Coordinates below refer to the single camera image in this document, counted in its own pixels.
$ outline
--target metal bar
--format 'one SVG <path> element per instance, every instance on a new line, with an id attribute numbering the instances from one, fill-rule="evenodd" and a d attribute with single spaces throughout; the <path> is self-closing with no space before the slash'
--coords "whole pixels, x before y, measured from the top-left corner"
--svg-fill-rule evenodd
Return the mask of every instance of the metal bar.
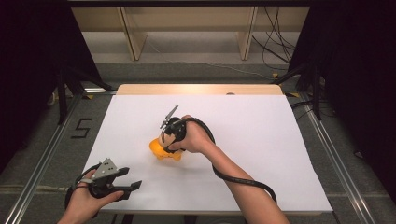
<path id="1" fill-rule="evenodd" d="M 66 7 L 312 7 L 337 6 L 340 0 L 68 0 L 41 5 Z"/>
<path id="2" fill-rule="evenodd" d="M 301 92 L 301 96 L 302 96 L 302 101 L 309 100 L 306 93 Z M 361 196 L 358 187 L 353 182 L 352 177 L 350 176 L 340 155 L 338 154 L 334 144 L 332 143 L 330 136 L 327 134 L 326 129 L 323 126 L 323 123 L 320 120 L 316 119 L 309 105 L 305 106 L 305 110 L 308 113 L 308 117 L 310 118 L 318 134 L 318 137 L 327 155 L 329 156 L 330 161 L 332 162 L 334 171 L 337 173 L 338 178 L 340 179 L 340 182 L 343 185 L 344 190 L 346 191 L 346 195 L 348 196 L 353 208 L 355 209 L 355 212 L 359 220 L 361 221 L 361 223 L 374 224 L 375 220 L 370 212 L 367 202 Z"/>
<path id="3" fill-rule="evenodd" d="M 81 97 L 82 97 L 81 95 L 75 95 L 73 97 L 72 102 L 69 106 L 70 113 L 67 114 L 66 118 L 64 119 L 64 122 L 59 124 L 58 127 L 56 128 L 55 133 L 51 137 L 49 144 L 47 145 L 43 155 L 41 156 L 39 162 L 37 163 L 37 166 L 35 167 L 30 179 L 24 186 L 20 197 L 12 206 L 6 221 L 7 224 L 11 224 L 11 223 L 14 224 L 21 222 L 21 219 L 27 209 L 27 206 L 29 205 L 30 201 L 32 201 L 32 198 L 35 194 L 35 189 L 38 183 L 41 181 L 45 171 L 47 170 L 47 167 L 50 164 L 50 161 L 56 151 L 56 147 L 61 141 L 64 134 L 64 130 L 67 127 L 70 121 L 70 117 L 73 114 L 73 111 L 76 108 Z"/>

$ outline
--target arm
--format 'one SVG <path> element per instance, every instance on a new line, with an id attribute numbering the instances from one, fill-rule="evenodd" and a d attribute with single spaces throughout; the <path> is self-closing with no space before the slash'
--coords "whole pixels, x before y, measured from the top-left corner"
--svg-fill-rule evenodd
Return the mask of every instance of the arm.
<path id="1" fill-rule="evenodd" d="M 235 164 L 207 136 L 195 122 L 188 122 L 186 137 L 169 146 L 169 149 L 185 148 L 190 152 L 204 154 L 212 164 L 225 175 L 252 179 L 242 168 Z M 289 223 L 277 204 L 263 189 L 225 181 L 233 194 L 242 214 L 249 224 Z"/>
<path id="2" fill-rule="evenodd" d="M 85 175 L 86 178 L 91 178 L 95 173 L 94 170 Z M 79 183 L 78 188 L 72 194 L 70 203 L 64 212 L 58 224 L 81 224 L 90 220 L 103 206 L 108 203 L 115 202 L 123 195 L 123 191 L 113 192 L 104 198 L 96 199 L 91 196 L 88 191 L 86 183 Z"/>

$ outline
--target white tabletop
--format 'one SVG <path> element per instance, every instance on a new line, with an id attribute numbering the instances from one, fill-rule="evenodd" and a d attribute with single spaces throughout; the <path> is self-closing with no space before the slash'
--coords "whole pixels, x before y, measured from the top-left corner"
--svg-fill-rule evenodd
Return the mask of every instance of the white tabletop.
<path id="1" fill-rule="evenodd" d="M 134 214 L 236 214 L 239 208 L 223 180 L 201 154 L 181 161 L 157 160 L 149 142 L 165 115 L 202 120 L 216 143 L 253 178 L 270 186 L 286 213 L 330 212 L 303 138 L 283 95 L 116 95 L 106 112 L 86 167 L 110 158 L 130 167 L 114 184 L 143 180 L 129 200 L 103 208 Z"/>

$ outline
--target forearm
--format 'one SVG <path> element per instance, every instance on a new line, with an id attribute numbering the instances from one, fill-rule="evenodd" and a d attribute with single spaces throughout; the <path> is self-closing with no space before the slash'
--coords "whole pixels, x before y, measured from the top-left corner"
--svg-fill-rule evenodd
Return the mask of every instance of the forearm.
<path id="1" fill-rule="evenodd" d="M 235 164 L 219 147 L 208 145 L 203 154 L 217 170 L 229 176 L 253 179 Z M 289 223 L 264 189 L 225 181 L 249 224 Z"/>

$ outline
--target cable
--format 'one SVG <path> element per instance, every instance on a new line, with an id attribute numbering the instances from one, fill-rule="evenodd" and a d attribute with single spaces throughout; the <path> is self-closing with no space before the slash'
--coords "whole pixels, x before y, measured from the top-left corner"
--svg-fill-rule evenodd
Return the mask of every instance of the cable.
<path id="1" fill-rule="evenodd" d="M 200 125 L 206 131 L 210 140 L 212 140 L 213 143 L 216 143 L 212 132 L 210 132 L 209 128 L 202 121 L 200 121 L 199 119 L 196 119 L 196 118 L 187 118 L 186 122 L 187 121 L 194 121 L 198 125 Z M 264 189 L 271 195 L 271 198 L 277 203 L 276 195 L 275 195 L 274 191 L 269 186 L 263 184 L 262 182 L 225 175 L 222 172 L 220 172 L 218 169 L 216 169 L 216 167 L 214 165 L 212 165 L 212 168 L 213 168 L 213 172 L 216 174 L 216 176 L 218 176 L 219 178 L 221 178 L 225 181 L 229 181 L 229 182 L 233 182 L 233 183 L 237 183 L 237 184 L 249 185 L 252 187 Z"/>
<path id="2" fill-rule="evenodd" d="M 279 41 L 280 41 L 280 43 L 277 43 L 277 44 L 279 44 L 280 46 L 282 46 L 283 51 L 284 51 L 284 53 L 285 53 L 285 55 L 286 55 L 286 57 L 287 57 L 287 59 L 288 59 L 288 62 L 290 62 L 291 55 L 290 55 L 290 53 L 288 52 L 288 49 L 292 49 L 292 48 L 295 48 L 295 47 L 294 47 L 291 43 L 289 43 L 289 42 L 282 36 L 282 34 L 280 33 L 280 24 L 279 24 L 279 17 L 278 17 L 278 16 L 279 16 L 279 7 L 275 7 L 275 9 L 276 9 L 276 19 L 275 19 L 275 22 L 273 22 L 273 20 L 271 19 L 270 15 L 269 15 L 269 13 L 268 13 L 267 7 L 264 7 L 264 10 L 265 10 L 265 13 L 267 14 L 268 20 L 271 22 L 271 26 L 272 26 L 272 28 L 273 28 L 272 31 L 271 31 L 271 34 L 268 35 L 268 33 L 266 32 L 266 34 L 268 35 L 267 42 L 268 42 L 269 39 L 271 39 L 271 40 L 273 40 L 275 43 L 277 43 L 277 42 L 272 38 L 272 33 L 275 32 L 276 35 L 277 35 L 277 37 L 279 38 Z"/>
<path id="3" fill-rule="evenodd" d="M 289 63 L 286 59 L 280 57 L 277 53 L 275 53 L 275 52 L 271 51 L 270 49 L 268 49 L 267 47 L 265 47 L 262 43 L 260 43 L 260 42 L 256 39 L 256 37 L 254 37 L 254 35 L 253 35 L 252 37 L 253 37 L 253 39 L 254 39 L 260 46 L 262 46 L 262 48 L 264 48 L 264 49 L 267 50 L 267 51 L 270 51 L 272 54 L 274 54 L 278 59 L 282 60 L 283 62 Z"/>
<path id="4" fill-rule="evenodd" d="M 304 115 L 308 114 L 308 112 L 310 112 L 310 111 L 312 111 L 312 110 L 313 110 L 313 109 L 311 108 L 311 109 L 305 111 L 300 117 L 298 117 L 298 118 L 296 119 L 296 121 L 298 121 L 300 118 L 302 118 Z"/>
<path id="5" fill-rule="evenodd" d="M 161 57 L 163 57 L 163 59 L 164 59 L 166 62 L 169 62 L 169 63 L 190 63 L 190 62 L 182 62 L 182 61 L 171 61 L 171 60 L 168 60 L 168 59 L 166 59 L 166 58 L 163 56 L 163 53 L 162 53 L 162 52 L 160 52 L 157 48 L 155 48 L 155 47 L 149 42 L 148 39 L 147 39 L 146 41 L 148 42 L 148 44 L 149 44 L 155 51 L 157 51 L 157 52 L 161 55 Z M 262 75 L 262 74 L 260 74 L 260 73 L 254 73 L 254 72 L 243 71 L 243 70 L 239 70 L 239 69 L 233 68 L 233 67 L 231 67 L 231 66 L 218 65 L 218 64 L 213 64 L 213 63 L 190 63 L 190 64 L 204 64 L 204 65 L 213 66 L 213 67 L 227 68 L 227 69 L 234 70 L 234 71 L 236 71 L 236 72 L 240 72 L 240 73 L 244 73 L 244 74 L 250 74 L 250 75 L 256 75 L 256 76 L 259 76 L 259 77 L 263 77 L 263 78 L 268 79 L 268 80 L 275 80 L 274 78 L 266 77 L 265 75 Z"/>
<path id="6" fill-rule="evenodd" d="M 260 44 L 260 45 L 262 46 L 262 62 L 265 64 L 265 66 L 267 66 L 267 67 L 269 67 L 269 68 L 271 68 L 271 69 L 275 69 L 275 70 L 285 70 L 285 71 L 288 70 L 288 69 L 285 69 L 285 68 L 276 68 L 276 67 L 270 66 L 270 65 L 268 65 L 268 63 L 265 62 L 265 59 L 264 59 L 264 52 L 265 52 L 266 49 L 268 49 L 267 47 L 265 47 L 265 46 L 267 45 L 267 43 L 268 43 L 268 40 L 269 40 L 269 39 L 267 39 L 267 41 L 265 42 L 264 45 Z"/>
<path id="7" fill-rule="evenodd" d="M 290 106 L 291 106 L 291 109 L 294 109 L 294 108 L 296 108 L 296 107 L 298 107 L 300 105 L 309 105 L 311 103 L 312 103 L 312 100 L 309 100 L 309 101 L 302 101 L 302 102 L 299 102 L 299 103 L 295 103 L 295 104 L 292 104 Z"/>

